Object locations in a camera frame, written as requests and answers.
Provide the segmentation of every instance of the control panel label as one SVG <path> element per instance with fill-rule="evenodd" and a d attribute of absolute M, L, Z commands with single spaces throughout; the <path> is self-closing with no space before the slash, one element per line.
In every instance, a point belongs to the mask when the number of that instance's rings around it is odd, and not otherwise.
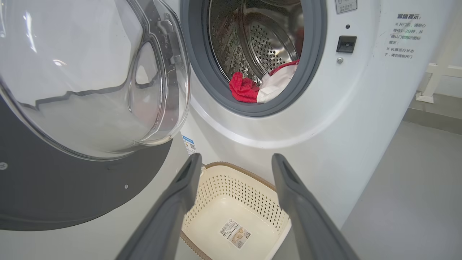
<path fill-rule="evenodd" d="M 337 8 L 337 13 L 353 11 L 358 8 L 358 1 L 357 0 L 335 0 L 335 7 Z"/>
<path fill-rule="evenodd" d="M 385 57 L 397 60 L 415 58 L 425 38 L 426 27 L 418 13 L 397 13 L 385 40 Z"/>

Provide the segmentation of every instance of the perforated basket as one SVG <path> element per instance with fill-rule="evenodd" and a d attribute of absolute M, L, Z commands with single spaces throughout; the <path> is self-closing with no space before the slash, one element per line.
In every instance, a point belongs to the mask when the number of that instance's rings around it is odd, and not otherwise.
<path fill-rule="evenodd" d="M 205 260 L 269 260 L 291 227 L 274 185 L 226 162 L 203 168 L 181 238 Z"/>

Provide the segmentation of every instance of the sticker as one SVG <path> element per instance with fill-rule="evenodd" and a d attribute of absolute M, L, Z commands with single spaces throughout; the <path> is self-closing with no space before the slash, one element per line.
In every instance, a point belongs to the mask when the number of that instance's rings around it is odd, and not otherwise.
<path fill-rule="evenodd" d="M 236 221 L 229 219 L 220 230 L 220 235 L 240 250 L 250 237 L 250 232 Z"/>
<path fill-rule="evenodd" d="M 186 145 L 186 150 L 188 151 L 189 155 L 197 153 L 196 145 L 194 145 L 193 140 L 183 136 L 183 141 L 184 145 Z"/>
<path fill-rule="evenodd" d="M 418 13 L 397 13 L 385 40 L 384 55 L 397 60 L 411 60 L 426 34 L 427 24 Z"/>
<path fill-rule="evenodd" d="M 337 13 L 348 12 L 358 8 L 357 0 L 335 0 Z"/>

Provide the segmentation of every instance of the laundry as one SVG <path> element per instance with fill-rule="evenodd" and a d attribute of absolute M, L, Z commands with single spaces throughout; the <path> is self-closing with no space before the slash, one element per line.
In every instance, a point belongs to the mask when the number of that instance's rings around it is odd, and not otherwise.
<path fill-rule="evenodd" d="M 241 102 L 256 103 L 259 88 L 253 80 L 242 78 L 242 73 L 236 72 L 233 74 L 230 81 L 230 90 L 232 96 Z"/>
<path fill-rule="evenodd" d="M 283 64 L 261 79 L 258 103 L 267 103 L 277 97 L 287 87 L 297 70 L 299 60 Z"/>

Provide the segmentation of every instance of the white cloth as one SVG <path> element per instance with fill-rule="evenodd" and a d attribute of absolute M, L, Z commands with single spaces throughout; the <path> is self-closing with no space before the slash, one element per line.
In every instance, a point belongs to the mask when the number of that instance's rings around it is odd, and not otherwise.
<path fill-rule="evenodd" d="M 272 76 L 266 74 L 261 79 L 257 103 L 267 103 L 277 97 L 286 88 L 297 70 L 297 65 L 286 66 Z"/>

